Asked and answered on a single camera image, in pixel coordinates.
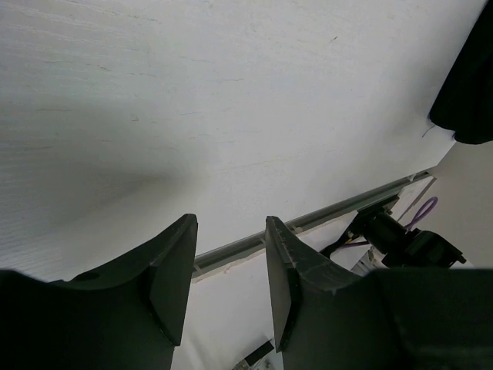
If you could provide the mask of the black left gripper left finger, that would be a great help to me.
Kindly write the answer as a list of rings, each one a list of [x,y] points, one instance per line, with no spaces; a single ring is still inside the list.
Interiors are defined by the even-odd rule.
[[[168,369],[180,345],[198,223],[186,214],[118,258],[44,282],[1,272],[3,369]]]

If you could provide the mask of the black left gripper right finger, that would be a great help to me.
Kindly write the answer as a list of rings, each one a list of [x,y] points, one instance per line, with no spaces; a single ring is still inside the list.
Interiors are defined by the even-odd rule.
[[[286,369],[490,369],[492,272],[359,276],[266,220],[276,350]]]

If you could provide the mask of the black skirt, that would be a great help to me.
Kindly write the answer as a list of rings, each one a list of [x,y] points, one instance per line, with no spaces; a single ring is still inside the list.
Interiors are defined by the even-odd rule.
[[[454,62],[430,121],[454,132],[459,143],[492,141],[492,2],[486,2]]]

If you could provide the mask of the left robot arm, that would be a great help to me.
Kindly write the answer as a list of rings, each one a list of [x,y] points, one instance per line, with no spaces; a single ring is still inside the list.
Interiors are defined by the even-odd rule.
[[[186,214],[153,239],[71,281],[1,272],[3,369],[168,369],[181,342],[198,223]],[[492,272],[384,212],[356,235],[384,256],[354,274],[266,220],[275,348],[286,369],[490,369]]]

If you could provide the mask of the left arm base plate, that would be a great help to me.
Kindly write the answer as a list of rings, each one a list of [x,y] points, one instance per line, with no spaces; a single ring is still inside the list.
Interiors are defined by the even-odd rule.
[[[233,366],[233,370],[255,369],[273,350],[274,346],[272,343],[270,341],[266,341],[260,347],[236,363]]]

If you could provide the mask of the aluminium table edge rail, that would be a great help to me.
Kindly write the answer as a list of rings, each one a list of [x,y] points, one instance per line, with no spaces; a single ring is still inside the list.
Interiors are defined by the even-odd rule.
[[[361,210],[391,198],[399,194],[405,187],[419,181],[432,180],[433,178],[428,171],[422,171],[287,221],[285,224],[295,234],[299,234],[351,211]],[[263,249],[263,239],[264,232],[261,231],[199,255],[194,261],[192,281],[199,281],[206,274],[218,270],[229,263],[253,256]]]

